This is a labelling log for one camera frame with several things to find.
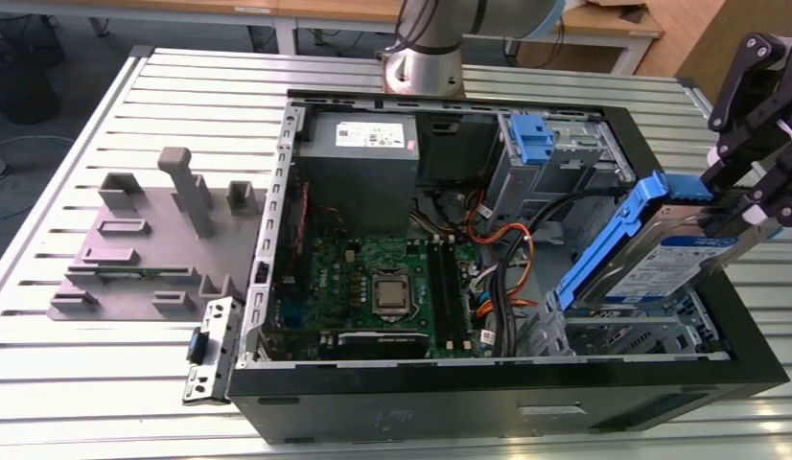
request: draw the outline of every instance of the ram slot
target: ram slot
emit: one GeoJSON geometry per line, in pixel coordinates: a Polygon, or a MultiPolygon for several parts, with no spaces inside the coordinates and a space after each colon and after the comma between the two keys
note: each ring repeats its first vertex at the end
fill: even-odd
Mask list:
{"type": "Polygon", "coordinates": [[[430,270],[430,292],[432,294],[432,315],[435,317],[435,343],[439,348],[451,345],[450,321],[446,308],[446,289],[443,286],[442,247],[430,243],[427,246],[427,268],[430,270]]]}
{"type": "Polygon", "coordinates": [[[463,316],[463,300],[460,296],[460,272],[455,259],[455,246],[442,247],[443,289],[446,292],[446,316],[451,340],[455,348],[464,349],[467,323],[463,316]]]}

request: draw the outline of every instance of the power supply label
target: power supply label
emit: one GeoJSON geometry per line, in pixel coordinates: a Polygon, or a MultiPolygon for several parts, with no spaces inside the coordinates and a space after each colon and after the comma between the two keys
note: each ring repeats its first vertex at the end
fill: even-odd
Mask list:
{"type": "Polygon", "coordinates": [[[609,290],[605,301],[635,304],[667,297],[699,272],[699,264],[736,243],[736,238],[667,237],[609,290]]]}
{"type": "Polygon", "coordinates": [[[404,126],[399,123],[342,122],[335,127],[335,145],[403,149],[404,126]]]}

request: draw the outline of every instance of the slotted aluminum tabletop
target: slotted aluminum tabletop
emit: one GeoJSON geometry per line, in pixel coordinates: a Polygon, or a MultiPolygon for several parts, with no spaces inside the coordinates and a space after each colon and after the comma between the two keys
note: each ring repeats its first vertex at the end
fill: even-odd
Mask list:
{"type": "MultiPolygon", "coordinates": [[[[474,98],[627,107],[667,170],[698,173],[706,103],[670,79],[467,66],[474,98]]],[[[379,91],[371,60],[157,49],[131,57],[0,264],[0,459],[504,457],[792,459],[792,382],[642,433],[269,447],[233,406],[183,407],[195,324],[58,322],[48,299],[101,205],[109,172],[167,186],[164,146],[193,152],[209,187],[264,188],[288,88],[379,91]]],[[[792,238],[728,274],[792,378],[792,238]]]]}

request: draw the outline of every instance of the blue drive bracket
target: blue drive bracket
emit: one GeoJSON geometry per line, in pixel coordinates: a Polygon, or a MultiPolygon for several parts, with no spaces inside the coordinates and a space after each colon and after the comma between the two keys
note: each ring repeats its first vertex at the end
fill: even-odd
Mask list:
{"type": "Polygon", "coordinates": [[[642,215],[649,206],[666,197],[710,201],[714,199],[699,177],[693,175],[654,172],[641,179],[631,189],[623,204],[617,210],[582,257],[567,271],[558,284],[557,294],[562,310],[574,303],[577,292],[593,276],[606,256],[617,249],[621,242],[633,237],[642,228],[642,215]]]}
{"type": "Polygon", "coordinates": [[[539,115],[511,115],[511,137],[525,165],[545,165],[554,152],[554,131],[539,115]]]}

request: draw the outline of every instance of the green circuit board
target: green circuit board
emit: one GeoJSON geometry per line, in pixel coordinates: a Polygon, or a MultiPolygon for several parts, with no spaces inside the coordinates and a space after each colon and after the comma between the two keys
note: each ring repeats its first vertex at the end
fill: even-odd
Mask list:
{"type": "MultiPolygon", "coordinates": [[[[430,336],[428,357],[478,357],[467,340],[466,349],[439,343],[435,337],[436,316],[432,302],[432,276],[428,263],[430,241],[395,238],[324,238],[315,242],[311,262],[308,299],[281,306],[285,327],[283,336],[291,359],[319,359],[323,331],[376,331],[419,333],[430,336]],[[380,276],[408,279],[410,312],[382,317],[375,312],[374,282],[380,276]]],[[[476,264],[476,248],[454,246],[459,281],[460,317],[471,334],[463,286],[468,268],[476,264]]]]}

